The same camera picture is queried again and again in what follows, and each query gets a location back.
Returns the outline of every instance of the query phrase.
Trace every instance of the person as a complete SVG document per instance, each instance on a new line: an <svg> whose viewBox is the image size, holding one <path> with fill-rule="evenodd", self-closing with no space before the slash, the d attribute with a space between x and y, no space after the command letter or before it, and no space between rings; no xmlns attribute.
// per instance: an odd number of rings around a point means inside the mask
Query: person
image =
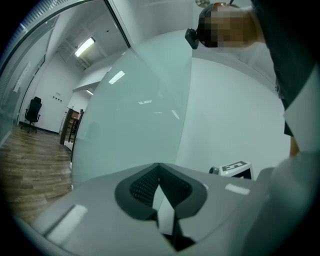
<svg viewBox="0 0 320 256"><path fill-rule="evenodd" d="M211 48L245 48L265 43L276 75L275 90L286 110L317 63L306 28L299 29L303 24L311 27L308 19L312 13L292 12L283 1L251 1L252 6L245 8L230 4L233 0L229 4L210 4L199 15L197 33L203 40L200 42ZM284 133L291 137L289 155L293 157L299 153L299 147L286 122Z"/></svg>

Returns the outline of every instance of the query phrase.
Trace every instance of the white surface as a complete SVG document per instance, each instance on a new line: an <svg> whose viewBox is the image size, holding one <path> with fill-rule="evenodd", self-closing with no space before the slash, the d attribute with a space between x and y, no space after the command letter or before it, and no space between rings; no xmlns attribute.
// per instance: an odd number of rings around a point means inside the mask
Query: white surface
<svg viewBox="0 0 320 256"><path fill-rule="evenodd" d="M67 140L64 141L64 145L72 151L73 142L68 142Z"/></svg>
<svg viewBox="0 0 320 256"><path fill-rule="evenodd" d="M163 196L162 204L157 213L159 232L166 235L172 235L174 220L175 220L175 210L169 203L166 196Z"/></svg>
<svg viewBox="0 0 320 256"><path fill-rule="evenodd" d="M238 194L241 194L241 195L248 195L250 193L250 189L248 188L245 188L245 187L241 187L241 186L236 186L236 185L233 185L231 183L229 183L228 185L225 186L225 189L226 190L229 190L231 192L234 192L234 193L238 193Z"/></svg>
<svg viewBox="0 0 320 256"><path fill-rule="evenodd" d="M76 229L87 211L86 207L76 204L45 238L57 246L62 246Z"/></svg>
<svg viewBox="0 0 320 256"><path fill-rule="evenodd" d="M81 76L81 69L71 60L65 63L58 53L53 57L43 71L33 95L39 97L42 103L39 112L41 117L35 124L37 127L59 132L66 107L73 94L72 90L79 83ZM58 97L62 102L53 99L56 92L60 93Z"/></svg>
<svg viewBox="0 0 320 256"><path fill-rule="evenodd" d="M254 177L289 156L284 107L276 95L228 66L192 58L183 132L175 164L209 172L244 159Z"/></svg>
<svg viewBox="0 0 320 256"><path fill-rule="evenodd" d="M69 101L68 108L80 113L80 110L86 111L91 95L86 90L75 91Z"/></svg>

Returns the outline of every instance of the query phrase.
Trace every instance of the black office chair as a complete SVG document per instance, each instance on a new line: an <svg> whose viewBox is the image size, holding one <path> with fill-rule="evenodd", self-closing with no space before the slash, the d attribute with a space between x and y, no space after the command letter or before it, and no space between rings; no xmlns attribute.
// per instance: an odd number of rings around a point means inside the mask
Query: black office chair
<svg viewBox="0 0 320 256"><path fill-rule="evenodd" d="M21 126L21 129L23 127L29 127L28 133L30 132L30 128L35 130L35 132L37 132L37 129L35 128L35 125L33 123L36 123L39 121L39 117L40 115L39 110L41 109L41 99L38 97L34 97L34 99L32 99L30 101L30 106L29 106L29 110L26 109L25 110L25 115L24 118L27 119L30 123L25 123L24 125Z"/></svg>

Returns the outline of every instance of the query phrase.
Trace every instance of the white wall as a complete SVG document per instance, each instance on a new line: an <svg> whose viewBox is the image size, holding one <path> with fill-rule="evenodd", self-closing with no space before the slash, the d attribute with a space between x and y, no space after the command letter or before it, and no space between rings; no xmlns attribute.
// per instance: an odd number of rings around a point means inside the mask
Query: white wall
<svg viewBox="0 0 320 256"><path fill-rule="evenodd" d="M81 77L82 70L76 67L75 63L65 63L59 53L53 57L41 74L33 95L41 98L42 103L39 112L41 117L39 122L35 123L37 127L59 132L66 107L73 94L72 90Z"/></svg>
<svg viewBox="0 0 320 256"><path fill-rule="evenodd" d="M176 164L207 173L238 160L256 178L289 156L284 108L263 85L233 68L192 58L188 106Z"/></svg>
<svg viewBox="0 0 320 256"><path fill-rule="evenodd" d="M86 90L76 91L72 94L68 108L80 112L81 109L86 111L87 105L91 99L91 94Z"/></svg>
<svg viewBox="0 0 320 256"><path fill-rule="evenodd" d="M150 0L110 0L131 46L158 35Z"/></svg>

